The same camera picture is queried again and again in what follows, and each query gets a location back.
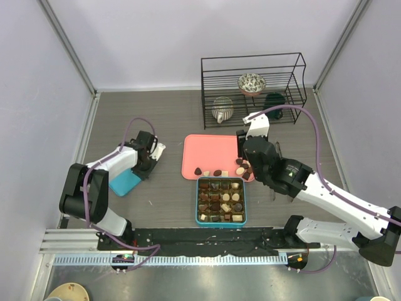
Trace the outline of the blue tin lid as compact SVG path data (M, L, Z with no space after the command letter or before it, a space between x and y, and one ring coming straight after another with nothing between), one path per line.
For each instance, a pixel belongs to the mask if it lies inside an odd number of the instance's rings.
M127 195L142 180L135 175L131 169L127 169L119 174L115 179L110 181L109 188L119 197Z

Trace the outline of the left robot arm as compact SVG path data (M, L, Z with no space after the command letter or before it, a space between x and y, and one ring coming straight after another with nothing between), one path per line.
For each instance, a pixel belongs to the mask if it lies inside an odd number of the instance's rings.
M156 135L141 130L136 138L119 144L97 161L74 163L67 173L60 212L112 235L111 241L119 250L129 249L132 224L109 207L109 191L117 196L128 194L149 177L164 150Z

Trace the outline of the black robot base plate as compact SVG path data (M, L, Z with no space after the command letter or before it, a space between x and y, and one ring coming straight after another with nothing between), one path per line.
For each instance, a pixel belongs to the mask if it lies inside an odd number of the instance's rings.
M318 249L319 243L303 243L292 238L281 228L137 228L126 244L148 256L160 245L157 256L215 257L215 256L269 256L279 250Z

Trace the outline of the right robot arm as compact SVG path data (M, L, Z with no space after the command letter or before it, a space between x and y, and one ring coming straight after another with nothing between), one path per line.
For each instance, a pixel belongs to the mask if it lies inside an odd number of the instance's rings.
M364 259L389 267L398 253L400 208L368 203L325 180L310 166L281 157L267 137L236 132L237 154L249 161L254 178L278 194L313 204L340 218L339 223L292 215L283 240L292 248L324 243L356 250Z

